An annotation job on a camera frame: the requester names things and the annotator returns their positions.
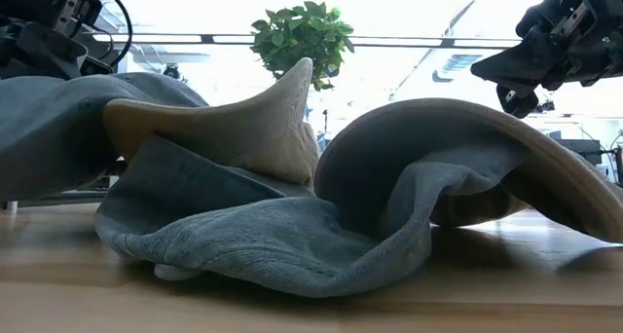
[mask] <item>table surface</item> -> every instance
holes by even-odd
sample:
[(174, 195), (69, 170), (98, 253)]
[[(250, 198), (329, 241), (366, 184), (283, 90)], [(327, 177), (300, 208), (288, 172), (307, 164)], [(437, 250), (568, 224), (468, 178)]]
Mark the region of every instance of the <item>table surface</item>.
[(205, 276), (164, 282), (94, 231), (96, 204), (0, 212), (0, 331), (620, 332), (623, 247), (534, 211), (433, 234), (415, 277), (305, 300)]

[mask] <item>green leaves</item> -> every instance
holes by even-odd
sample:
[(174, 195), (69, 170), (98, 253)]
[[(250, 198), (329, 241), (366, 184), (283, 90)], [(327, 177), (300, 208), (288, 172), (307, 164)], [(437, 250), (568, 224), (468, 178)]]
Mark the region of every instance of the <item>green leaves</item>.
[(311, 85), (330, 90), (331, 78), (340, 74), (342, 52), (354, 52), (348, 35), (352, 27), (340, 20), (337, 8), (327, 12), (325, 3), (305, 2), (305, 6), (266, 11), (268, 20), (251, 24), (255, 40), (251, 51), (260, 56), (264, 67), (279, 79), (302, 57), (313, 60)]

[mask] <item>wooden table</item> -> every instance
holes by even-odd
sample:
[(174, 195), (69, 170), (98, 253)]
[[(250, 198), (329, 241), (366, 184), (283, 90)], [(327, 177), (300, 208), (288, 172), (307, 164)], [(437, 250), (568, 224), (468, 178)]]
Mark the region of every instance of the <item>wooden table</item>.
[(421, 273), (303, 300), (205, 276), (163, 282), (93, 230), (96, 205), (0, 213), (0, 332), (621, 332), (623, 248), (533, 211), (435, 230)]

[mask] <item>denim fabric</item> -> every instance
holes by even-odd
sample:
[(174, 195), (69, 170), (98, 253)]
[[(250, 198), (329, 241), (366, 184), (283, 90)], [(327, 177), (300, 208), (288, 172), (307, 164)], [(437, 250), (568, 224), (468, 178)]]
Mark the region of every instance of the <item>denim fabric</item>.
[[(404, 167), (370, 219), (155, 137), (110, 190), (95, 228), (118, 253), (155, 263), (160, 278), (208, 271), (300, 296), (345, 296), (414, 274), (430, 253), (440, 198), (497, 186), (521, 149), (485, 141), (431, 152)], [(370, 229), (382, 231), (360, 231)]]
[(130, 73), (71, 81), (0, 81), (0, 201), (33, 199), (92, 182), (114, 164), (102, 109), (115, 98), (207, 106), (167, 76)]

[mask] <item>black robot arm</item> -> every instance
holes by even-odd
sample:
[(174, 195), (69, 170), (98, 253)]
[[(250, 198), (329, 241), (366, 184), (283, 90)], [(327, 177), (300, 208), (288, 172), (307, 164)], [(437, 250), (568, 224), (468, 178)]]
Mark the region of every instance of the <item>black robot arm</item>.
[(502, 108), (518, 118), (538, 104), (539, 85), (555, 91), (623, 76), (623, 0), (544, 0), (516, 32), (519, 45), (474, 63), (471, 72), (497, 83)]

